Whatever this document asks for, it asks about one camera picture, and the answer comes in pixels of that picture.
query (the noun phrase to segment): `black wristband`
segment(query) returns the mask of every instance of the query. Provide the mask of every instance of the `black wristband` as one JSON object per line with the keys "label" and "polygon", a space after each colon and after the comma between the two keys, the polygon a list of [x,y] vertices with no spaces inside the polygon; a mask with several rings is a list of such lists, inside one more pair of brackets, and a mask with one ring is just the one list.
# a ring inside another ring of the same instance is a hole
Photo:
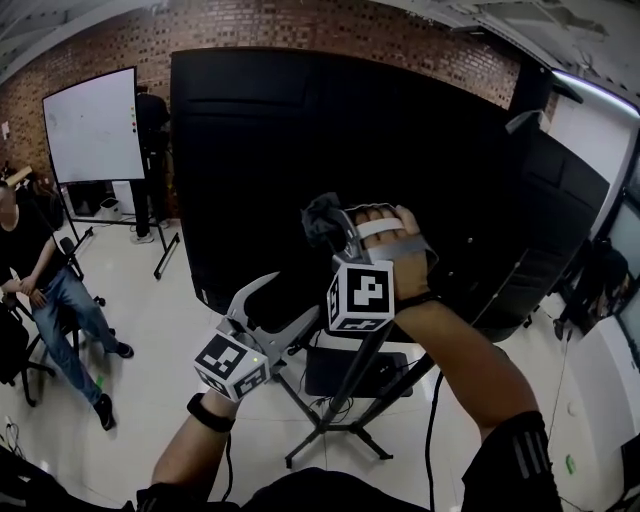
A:
{"label": "black wristband", "polygon": [[396,313],[399,313],[403,309],[411,308],[413,306],[419,306],[420,304],[424,304],[425,302],[430,302],[432,300],[442,302],[442,297],[437,293],[428,291],[426,293],[423,293],[422,295],[418,295],[417,297],[411,297],[410,299],[396,301]]}
{"label": "black wristband", "polygon": [[209,427],[211,430],[214,430],[221,434],[229,432],[236,420],[222,418],[213,414],[212,412],[207,411],[200,403],[203,396],[204,393],[196,393],[195,395],[193,395],[193,398],[189,401],[189,405],[187,405],[187,410],[205,427]]}

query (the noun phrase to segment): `ceiling light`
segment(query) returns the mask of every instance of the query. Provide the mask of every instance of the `ceiling light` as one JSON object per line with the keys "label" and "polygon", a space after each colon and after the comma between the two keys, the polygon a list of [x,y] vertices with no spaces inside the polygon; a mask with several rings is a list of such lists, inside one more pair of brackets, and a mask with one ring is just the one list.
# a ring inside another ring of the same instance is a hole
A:
{"label": "ceiling light", "polygon": [[640,113],[638,112],[638,109],[635,106],[631,105],[631,103],[621,100],[615,94],[610,93],[609,91],[606,91],[603,88],[598,87],[595,84],[592,84],[591,82],[582,80],[577,76],[573,76],[568,73],[565,73],[564,71],[555,70],[553,74],[563,82],[569,85],[572,85],[574,87],[577,87],[578,89],[582,89],[583,91],[591,92],[596,96],[608,101],[609,103],[621,108],[622,110],[632,115],[633,117],[640,118]]}

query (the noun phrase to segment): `black shoe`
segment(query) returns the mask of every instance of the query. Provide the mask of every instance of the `black shoe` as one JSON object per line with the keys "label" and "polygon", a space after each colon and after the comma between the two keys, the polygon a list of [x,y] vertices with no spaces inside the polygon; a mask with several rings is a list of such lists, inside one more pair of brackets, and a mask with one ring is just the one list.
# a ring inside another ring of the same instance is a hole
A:
{"label": "black shoe", "polygon": [[102,393],[100,400],[93,406],[93,408],[100,416],[100,423],[102,423],[102,428],[105,430],[110,430],[116,424],[116,420],[113,417],[113,404],[111,403],[111,398],[109,395]]}
{"label": "black shoe", "polygon": [[560,320],[553,321],[553,332],[560,341],[562,341],[562,337],[564,336],[564,322]]}
{"label": "black shoe", "polygon": [[118,348],[116,349],[116,354],[118,354],[122,359],[131,359],[133,357],[133,348],[126,343],[118,342]]}

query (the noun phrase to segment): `wrist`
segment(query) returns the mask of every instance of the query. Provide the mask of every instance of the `wrist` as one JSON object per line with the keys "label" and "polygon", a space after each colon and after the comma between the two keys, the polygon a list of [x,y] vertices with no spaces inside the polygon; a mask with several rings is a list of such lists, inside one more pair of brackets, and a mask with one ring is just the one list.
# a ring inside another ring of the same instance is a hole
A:
{"label": "wrist", "polygon": [[200,403],[211,414],[230,420],[236,419],[236,413],[240,407],[240,402],[234,403],[213,390],[207,391]]}
{"label": "wrist", "polygon": [[443,309],[446,309],[446,306],[442,303],[437,300],[430,300],[423,304],[403,309],[396,315],[394,322],[403,331],[410,334],[410,332],[415,331],[421,325],[428,325],[430,318],[438,315]]}

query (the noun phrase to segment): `red brick wall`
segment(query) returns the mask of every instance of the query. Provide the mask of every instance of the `red brick wall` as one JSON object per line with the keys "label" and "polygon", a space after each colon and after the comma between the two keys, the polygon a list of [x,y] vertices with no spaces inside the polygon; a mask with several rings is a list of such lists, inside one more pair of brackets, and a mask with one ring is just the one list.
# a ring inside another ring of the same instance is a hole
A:
{"label": "red brick wall", "polygon": [[502,107],[519,64],[470,36],[367,0],[173,0],[155,13],[108,20],[44,53],[0,87],[0,161],[50,172],[42,98],[132,65],[150,92],[169,96],[174,51],[220,46],[303,48],[362,57],[432,76]]}

